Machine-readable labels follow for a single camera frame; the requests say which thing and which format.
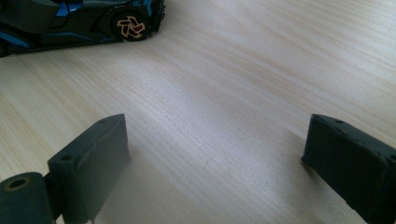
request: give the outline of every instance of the toy car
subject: toy car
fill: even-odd
[[[0,0],[0,57],[158,32],[163,0]]]

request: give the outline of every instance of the wood grain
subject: wood grain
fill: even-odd
[[[312,113],[396,147],[396,3],[166,5],[144,42],[0,60],[0,179],[124,113],[133,161],[95,223],[364,223],[300,158]]]

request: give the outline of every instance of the toy car wheel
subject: toy car wheel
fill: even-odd
[[[147,19],[134,12],[125,12],[116,16],[113,27],[116,35],[127,41],[144,40],[149,34]]]
[[[0,58],[6,57],[8,55],[7,45],[0,42]]]

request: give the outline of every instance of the car body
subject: car body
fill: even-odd
[[[163,0],[0,0],[0,57],[144,40],[163,17]]]

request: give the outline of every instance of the hole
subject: hole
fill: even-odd
[[[63,156],[62,157],[62,161],[70,161],[70,160],[72,160],[71,156]]]
[[[10,187],[11,189],[15,189],[15,188],[20,187],[20,186],[22,186],[22,185],[24,185],[24,184],[26,184],[26,180],[25,180],[25,179],[20,179],[20,180],[16,180],[16,181],[12,182],[12,183],[9,185],[9,187]]]
[[[29,178],[21,178],[21,179],[16,179],[14,181],[12,181],[11,183],[7,184],[5,189],[6,191],[15,191],[18,189],[22,189],[23,187],[25,187],[26,185],[28,185],[30,182]]]

